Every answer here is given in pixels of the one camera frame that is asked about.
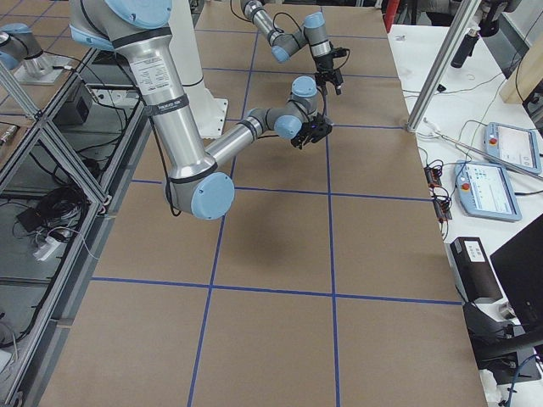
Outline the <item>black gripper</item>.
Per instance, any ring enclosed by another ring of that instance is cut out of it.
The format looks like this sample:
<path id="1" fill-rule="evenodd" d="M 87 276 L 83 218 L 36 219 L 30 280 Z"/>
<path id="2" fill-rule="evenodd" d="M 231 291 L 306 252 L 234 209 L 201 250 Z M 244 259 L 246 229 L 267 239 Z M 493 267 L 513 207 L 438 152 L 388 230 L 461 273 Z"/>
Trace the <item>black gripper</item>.
<path id="1" fill-rule="evenodd" d="M 315 82 L 320 91 L 326 91 L 326 82 L 333 83 L 335 93 L 342 94 L 343 76 L 340 71 L 334 68 L 334 59 L 331 52 L 313 58 L 316 66 Z"/>
<path id="2" fill-rule="evenodd" d="M 333 130 L 332 122 L 325 116 L 315 116 L 305 122 L 297 135 L 292 139 L 293 147 L 304 147 L 308 143 L 317 143 Z"/>

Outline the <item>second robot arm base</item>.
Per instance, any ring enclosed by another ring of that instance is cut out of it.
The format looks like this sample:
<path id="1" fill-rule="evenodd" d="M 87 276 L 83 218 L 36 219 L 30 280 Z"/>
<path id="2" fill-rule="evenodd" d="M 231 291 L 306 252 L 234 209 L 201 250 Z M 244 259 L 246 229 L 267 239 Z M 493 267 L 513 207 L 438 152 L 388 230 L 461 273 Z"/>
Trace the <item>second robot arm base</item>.
<path id="1" fill-rule="evenodd" d="M 1 63 L 25 85 L 51 86 L 60 76 L 54 59 L 47 55 L 31 28 L 23 23 L 1 27 Z"/>

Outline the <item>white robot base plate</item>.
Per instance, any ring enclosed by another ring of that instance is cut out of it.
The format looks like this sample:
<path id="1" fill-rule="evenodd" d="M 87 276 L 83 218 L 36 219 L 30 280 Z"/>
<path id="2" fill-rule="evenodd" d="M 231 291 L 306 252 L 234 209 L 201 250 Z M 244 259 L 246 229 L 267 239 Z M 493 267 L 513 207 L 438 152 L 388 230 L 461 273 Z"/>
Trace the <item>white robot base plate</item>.
<path id="1" fill-rule="evenodd" d="M 216 139 L 223 133 L 227 115 L 228 100 L 215 98 L 203 82 L 185 86 L 189 106 L 203 139 Z"/>

